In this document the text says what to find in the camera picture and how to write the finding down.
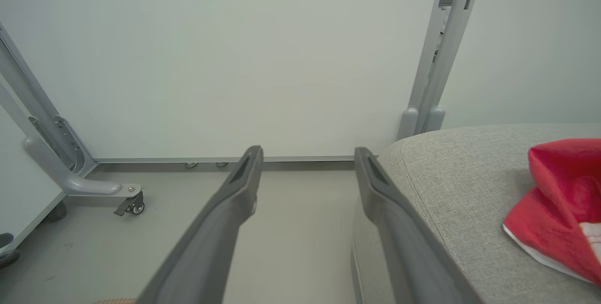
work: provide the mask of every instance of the floor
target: floor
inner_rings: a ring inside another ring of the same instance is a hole
[[[345,163],[266,164],[256,213],[240,229],[223,302],[352,304],[349,253],[358,198]],[[146,209],[66,199],[66,218],[21,244],[0,272],[0,303],[91,304],[136,297],[228,174],[199,164],[117,164],[91,179],[141,183]]]

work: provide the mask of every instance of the red plush fabric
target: red plush fabric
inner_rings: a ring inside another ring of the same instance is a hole
[[[569,139],[528,152],[537,187],[509,212],[520,242],[601,286],[601,264],[579,223],[601,223],[601,139]]]

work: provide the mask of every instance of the red garment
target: red garment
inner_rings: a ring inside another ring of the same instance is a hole
[[[601,223],[601,139],[569,139],[528,152],[536,187],[504,225],[523,244],[601,286],[601,264],[580,223]]]

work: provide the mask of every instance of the white panel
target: white panel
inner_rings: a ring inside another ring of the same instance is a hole
[[[17,238],[62,190],[25,152],[25,134],[2,107],[0,125],[0,234]]]
[[[0,0],[94,158],[380,152],[433,0]]]
[[[443,128],[601,122],[599,0],[477,0],[439,105]]]

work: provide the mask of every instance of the black wheel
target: black wheel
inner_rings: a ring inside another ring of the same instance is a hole
[[[54,207],[54,209],[52,209],[52,211],[48,214],[48,216],[46,216],[46,218],[44,218],[41,222],[42,223],[51,223],[52,221],[57,221],[57,220],[63,219],[65,216],[67,216],[67,206],[65,205],[65,203],[63,201],[61,201]]]
[[[142,205],[140,206],[134,206],[133,208],[131,208],[131,213],[135,215],[141,214],[142,211],[144,211],[144,203],[142,203]]]
[[[0,253],[0,270],[17,263],[21,258],[21,252],[18,250],[7,250]]]

